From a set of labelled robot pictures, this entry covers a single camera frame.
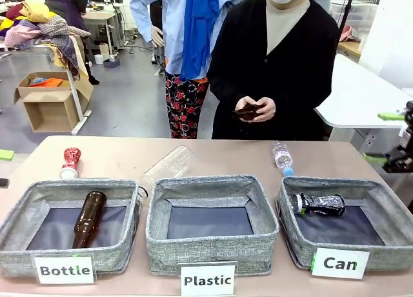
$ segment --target red can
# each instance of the red can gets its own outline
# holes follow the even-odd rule
[[[65,164],[60,170],[61,179],[73,179],[79,176],[76,166],[79,163],[81,151],[75,147],[69,147],[65,150]]]

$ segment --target blue bottle cap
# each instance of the blue bottle cap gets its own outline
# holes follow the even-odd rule
[[[284,174],[284,176],[293,176],[294,175],[294,169],[292,167],[285,167],[283,169],[283,174]]]

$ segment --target brown glass bottle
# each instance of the brown glass bottle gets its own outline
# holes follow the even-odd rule
[[[84,249],[92,243],[96,237],[105,204],[106,195],[102,192],[90,192],[86,196],[75,224],[75,240],[72,249]]]

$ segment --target beige shirt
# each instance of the beige shirt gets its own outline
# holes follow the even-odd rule
[[[275,49],[291,29],[293,29],[308,10],[309,6],[310,0],[306,0],[294,8],[278,10],[267,0],[267,55]]]

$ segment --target light blue shirt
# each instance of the light blue shirt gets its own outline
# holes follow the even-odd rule
[[[152,28],[148,5],[154,1],[157,0],[130,0],[130,9],[135,19],[137,29],[146,42],[151,41],[150,33]],[[221,30],[229,8],[238,1],[239,0],[219,0],[219,9],[221,11],[211,33],[210,53],[212,53],[214,49],[219,31]],[[168,59],[166,71],[169,74],[181,73],[185,4],[186,0],[162,0],[162,31],[163,41],[165,43],[165,57]],[[211,57],[207,59],[205,66],[195,79],[201,79],[207,76],[210,59]]]

